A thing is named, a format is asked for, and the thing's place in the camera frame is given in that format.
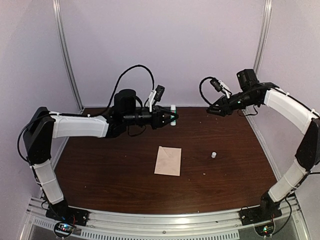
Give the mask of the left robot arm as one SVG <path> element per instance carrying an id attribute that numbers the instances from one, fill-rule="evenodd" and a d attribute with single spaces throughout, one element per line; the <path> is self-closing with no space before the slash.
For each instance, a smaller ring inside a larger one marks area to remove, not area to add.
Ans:
<path id="1" fill-rule="evenodd" d="M 57 179 L 55 168 L 70 138 L 117 138 L 131 126 L 150 126 L 153 130 L 176 121 L 179 115 L 157 105 L 163 96 L 162 86 L 152 90 L 144 104 L 133 89 L 113 93 L 113 106 L 96 114 L 75 114 L 50 111 L 39 107 L 22 128 L 17 142 L 23 142 L 23 158 L 33 171 L 36 183 L 46 198 L 52 213 L 61 222 L 72 218 L 67 199 Z"/>

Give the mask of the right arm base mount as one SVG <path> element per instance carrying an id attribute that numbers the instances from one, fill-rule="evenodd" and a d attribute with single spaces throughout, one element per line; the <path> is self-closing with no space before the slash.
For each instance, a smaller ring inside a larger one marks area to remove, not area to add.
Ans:
<path id="1" fill-rule="evenodd" d="M 243 226 L 271 221 L 273 218 L 282 216 L 280 204 L 261 200 L 260 205 L 255 207 L 242 207 L 238 212 Z"/>

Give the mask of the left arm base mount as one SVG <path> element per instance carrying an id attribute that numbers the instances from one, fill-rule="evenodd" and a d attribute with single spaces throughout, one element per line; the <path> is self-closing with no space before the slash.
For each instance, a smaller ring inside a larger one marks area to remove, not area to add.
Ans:
<path id="1" fill-rule="evenodd" d="M 59 222 L 85 227 L 87 225 L 89 211 L 70 207 L 67 200 L 64 198 L 56 204 L 49 202 L 45 216 Z"/>

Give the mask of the green white glue stick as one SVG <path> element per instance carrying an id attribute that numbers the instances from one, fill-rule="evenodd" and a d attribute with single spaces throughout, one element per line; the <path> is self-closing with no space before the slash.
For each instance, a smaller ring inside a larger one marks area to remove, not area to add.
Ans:
<path id="1" fill-rule="evenodd" d="M 177 125 L 177 122 L 175 120 L 175 114 L 177 113 L 177 109 L 176 109 L 176 105 L 175 104 L 172 104 L 170 106 L 170 112 L 171 112 L 171 115 L 170 115 L 170 118 L 172 119 L 172 121 L 170 122 L 170 125 L 171 126 L 176 126 Z"/>

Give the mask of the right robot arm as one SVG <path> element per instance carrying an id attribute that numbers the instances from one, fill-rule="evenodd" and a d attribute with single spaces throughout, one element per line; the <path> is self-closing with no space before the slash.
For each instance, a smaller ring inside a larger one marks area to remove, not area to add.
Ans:
<path id="1" fill-rule="evenodd" d="M 320 162 L 320 114 L 307 107 L 272 82 L 260 82 L 253 69 L 244 69 L 237 74 L 240 92 L 232 93 L 230 88 L 215 77 L 208 77 L 210 84 L 222 96 L 209 103 L 207 113 L 225 117 L 246 107 L 269 108 L 278 114 L 275 129 L 266 128 L 263 133 L 273 147 L 284 150 L 287 160 L 292 153 L 292 163 L 282 170 L 281 178 L 261 197 L 261 206 L 256 210 L 259 220 L 268 220 L 288 194 L 295 191 Z"/>

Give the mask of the beige envelope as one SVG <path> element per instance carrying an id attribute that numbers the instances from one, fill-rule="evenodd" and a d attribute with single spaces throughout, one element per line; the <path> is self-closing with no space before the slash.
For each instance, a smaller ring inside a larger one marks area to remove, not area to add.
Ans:
<path id="1" fill-rule="evenodd" d="M 181 175 L 182 149 L 158 147 L 154 174 L 179 177 Z"/>

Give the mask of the white glue stick cap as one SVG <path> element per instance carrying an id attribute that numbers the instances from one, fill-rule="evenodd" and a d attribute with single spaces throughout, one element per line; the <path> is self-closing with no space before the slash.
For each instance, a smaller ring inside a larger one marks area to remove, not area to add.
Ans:
<path id="1" fill-rule="evenodd" d="M 216 153 L 215 151 L 213 151 L 213 152 L 211 153 L 211 158 L 212 158 L 212 159 L 215 159 L 216 156 L 217 156 L 217 153 Z"/>

